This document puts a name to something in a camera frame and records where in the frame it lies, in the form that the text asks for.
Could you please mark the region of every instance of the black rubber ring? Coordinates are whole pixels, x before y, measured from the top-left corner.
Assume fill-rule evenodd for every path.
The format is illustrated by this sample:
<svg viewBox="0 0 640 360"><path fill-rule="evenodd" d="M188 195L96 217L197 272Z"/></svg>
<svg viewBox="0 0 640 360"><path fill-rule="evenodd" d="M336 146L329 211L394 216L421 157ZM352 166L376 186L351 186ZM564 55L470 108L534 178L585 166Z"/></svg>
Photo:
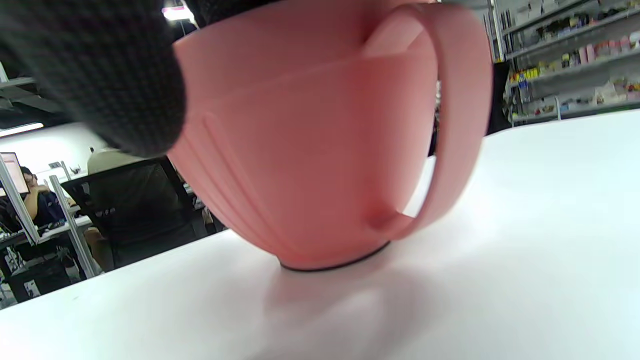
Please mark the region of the black rubber ring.
<svg viewBox="0 0 640 360"><path fill-rule="evenodd" d="M355 260L351 260L348 263L344 263L344 264L340 264L340 265L335 265L335 266L329 266L328 268L317 268L317 269L296 269L296 268L291 268L283 263L280 263L280 266L282 266L283 268L290 270L290 271L295 271L295 272L320 272L320 271L331 271L331 270L336 270L336 269L340 269L340 268L344 268L345 266L349 266L349 265L353 265L355 263L359 263L363 260L369 259L371 256L381 252L385 247L387 247L389 244L391 243L391 241L386 242L384 245L382 245L381 247L377 248L376 250L374 250L373 252L370 252L368 254L366 254L365 256L362 256L361 258L357 258Z"/></svg>

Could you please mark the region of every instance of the black mesh chair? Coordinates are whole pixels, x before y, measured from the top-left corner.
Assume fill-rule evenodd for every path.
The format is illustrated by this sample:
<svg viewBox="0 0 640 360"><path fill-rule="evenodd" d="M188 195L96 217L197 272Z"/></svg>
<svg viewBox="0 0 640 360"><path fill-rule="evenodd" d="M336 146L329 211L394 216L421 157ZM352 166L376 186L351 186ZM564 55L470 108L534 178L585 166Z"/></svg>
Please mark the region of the black mesh chair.
<svg viewBox="0 0 640 360"><path fill-rule="evenodd" d="M167 157L61 184L111 246L119 268L207 236Z"/></svg>
<svg viewBox="0 0 640 360"><path fill-rule="evenodd" d="M491 135L509 129L511 123L504 114L504 88L509 78L509 63L493 64L493 92L491 102L491 115L489 116L489 124L487 125L486 134Z"/></svg>

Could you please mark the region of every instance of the pink mug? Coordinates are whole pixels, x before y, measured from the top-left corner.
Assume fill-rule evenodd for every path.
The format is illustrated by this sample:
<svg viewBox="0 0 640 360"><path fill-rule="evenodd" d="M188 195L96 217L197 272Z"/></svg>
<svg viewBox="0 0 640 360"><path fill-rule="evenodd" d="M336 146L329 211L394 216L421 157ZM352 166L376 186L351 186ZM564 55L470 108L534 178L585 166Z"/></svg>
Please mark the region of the pink mug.
<svg viewBox="0 0 640 360"><path fill-rule="evenodd" d="M284 0L175 50L188 112L171 160L222 222L284 267L346 265L429 225L476 162L492 60L460 6ZM437 161L411 218L400 211L424 166L438 79Z"/></svg>

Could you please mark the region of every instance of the white wall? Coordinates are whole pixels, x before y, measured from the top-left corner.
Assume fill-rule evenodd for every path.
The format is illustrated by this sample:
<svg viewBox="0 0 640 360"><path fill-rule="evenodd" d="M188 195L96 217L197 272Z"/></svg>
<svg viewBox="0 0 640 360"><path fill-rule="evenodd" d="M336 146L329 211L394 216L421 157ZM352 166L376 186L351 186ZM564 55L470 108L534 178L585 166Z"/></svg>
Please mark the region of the white wall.
<svg viewBox="0 0 640 360"><path fill-rule="evenodd" d="M38 173L49 169L49 164L64 161L68 168L80 167L86 173L86 162L104 142L81 124L67 124L48 129L0 138L0 152L15 152L20 165Z"/></svg>

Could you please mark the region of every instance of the white tabletop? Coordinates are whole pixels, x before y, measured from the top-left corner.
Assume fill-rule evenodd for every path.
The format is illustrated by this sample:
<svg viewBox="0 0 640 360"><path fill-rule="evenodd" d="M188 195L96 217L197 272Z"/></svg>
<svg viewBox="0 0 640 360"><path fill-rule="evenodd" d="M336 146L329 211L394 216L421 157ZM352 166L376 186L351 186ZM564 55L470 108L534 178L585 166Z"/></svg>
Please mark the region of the white tabletop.
<svg viewBox="0 0 640 360"><path fill-rule="evenodd" d="M0 352L640 359L639 135L640 111L499 133L451 213L366 262L292 273L226 231L0 311Z"/></svg>

